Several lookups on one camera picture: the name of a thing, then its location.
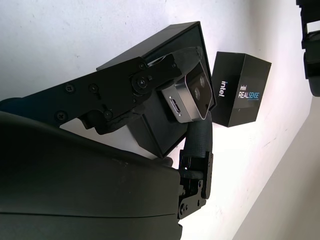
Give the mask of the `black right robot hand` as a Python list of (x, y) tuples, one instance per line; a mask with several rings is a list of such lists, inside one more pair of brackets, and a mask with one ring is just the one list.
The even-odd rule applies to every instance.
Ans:
[[(0, 103), (3, 240), (178, 240), (211, 193), (212, 89), (199, 46), (141, 57)], [(161, 91), (187, 124), (179, 167), (61, 129), (100, 135), (135, 120)]]

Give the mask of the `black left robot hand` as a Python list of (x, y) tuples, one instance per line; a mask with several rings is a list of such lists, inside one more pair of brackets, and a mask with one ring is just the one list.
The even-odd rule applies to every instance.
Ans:
[(300, 7), (303, 63), (305, 78), (309, 82), (313, 96), (320, 96), (320, 31), (308, 32), (308, 24), (320, 20), (320, 2), (318, 0), (296, 0)]

